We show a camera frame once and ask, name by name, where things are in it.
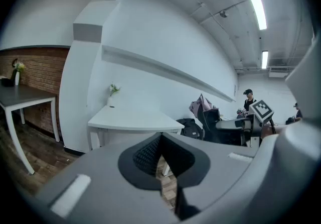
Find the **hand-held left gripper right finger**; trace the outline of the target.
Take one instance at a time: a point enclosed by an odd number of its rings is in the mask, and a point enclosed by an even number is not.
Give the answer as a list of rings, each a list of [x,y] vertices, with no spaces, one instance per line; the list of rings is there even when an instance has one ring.
[[[201,183],[210,169],[210,158],[202,150],[174,137],[173,133],[162,133],[160,149],[177,180],[175,214],[180,220],[186,220],[200,210],[187,202],[184,189]]]

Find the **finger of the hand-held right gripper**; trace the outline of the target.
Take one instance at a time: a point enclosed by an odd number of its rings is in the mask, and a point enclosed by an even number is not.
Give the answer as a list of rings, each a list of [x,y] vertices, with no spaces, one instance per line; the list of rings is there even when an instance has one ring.
[[[216,122],[216,129],[218,130],[237,130],[234,120],[221,120]]]

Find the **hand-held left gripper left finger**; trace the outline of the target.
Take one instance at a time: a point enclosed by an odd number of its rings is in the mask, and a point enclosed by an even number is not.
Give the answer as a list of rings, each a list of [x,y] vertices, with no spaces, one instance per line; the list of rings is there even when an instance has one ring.
[[[125,180],[142,190],[161,190],[156,178],[161,157],[161,133],[124,150],[118,158],[118,169]]]

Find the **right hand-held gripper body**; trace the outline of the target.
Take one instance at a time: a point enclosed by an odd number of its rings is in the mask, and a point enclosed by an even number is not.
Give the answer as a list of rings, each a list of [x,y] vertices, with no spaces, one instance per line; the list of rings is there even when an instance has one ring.
[[[241,128],[242,145],[247,147],[259,147],[262,137],[262,128],[269,123],[271,133],[275,134],[275,126],[272,120],[274,111],[263,100],[256,101],[249,106],[249,111],[244,118],[235,122],[236,127]]]

